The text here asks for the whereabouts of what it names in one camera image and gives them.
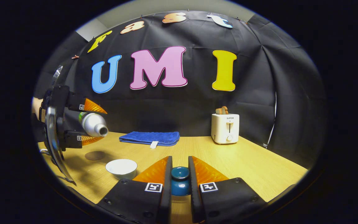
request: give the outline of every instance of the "toaster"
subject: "toaster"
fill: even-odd
[[[238,142],[238,114],[212,114],[211,137],[218,144]]]

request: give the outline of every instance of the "wooden table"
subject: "wooden table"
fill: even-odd
[[[98,203],[118,182],[105,169],[111,160],[132,159],[138,163],[139,174],[166,156],[172,156],[173,167],[187,167],[188,156],[195,156],[229,179],[241,177],[265,201],[269,201],[297,183],[307,172],[304,167],[242,137],[237,143],[228,145],[219,145],[210,136],[180,137],[174,146],[151,149],[149,145],[120,142],[118,138],[123,135],[109,132],[104,139],[82,149],[67,149],[63,152],[65,165],[77,186],[59,180],[93,203]],[[39,147],[45,148],[44,143],[39,143]],[[86,159],[84,155],[93,151],[102,151],[105,157],[96,161]],[[44,154],[44,158],[56,175],[63,176],[49,156]],[[190,195],[172,197],[172,224],[176,223],[192,223]]]

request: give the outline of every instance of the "folded towel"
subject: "folded towel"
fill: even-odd
[[[158,141],[158,146],[173,146],[179,141],[179,132],[131,132],[121,136],[120,142],[150,145]]]

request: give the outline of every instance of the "letter m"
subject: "letter m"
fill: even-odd
[[[165,49],[160,59],[156,61],[148,50],[134,52],[131,57],[135,59],[135,69],[131,89],[145,88],[147,82],[143,80],[143,71],[152,86],[156,86],[165,69],[165,78],[161,81],[163,86],[179,87],[187,85],[183,76],[182,55],[186,47],[174,46]]]

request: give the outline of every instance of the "white bowl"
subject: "white bowl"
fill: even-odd
[[[118,180],[132,180],[136,176],[138,164],[130,159],[116,159],[106,164],[106,170],[112,173]]]

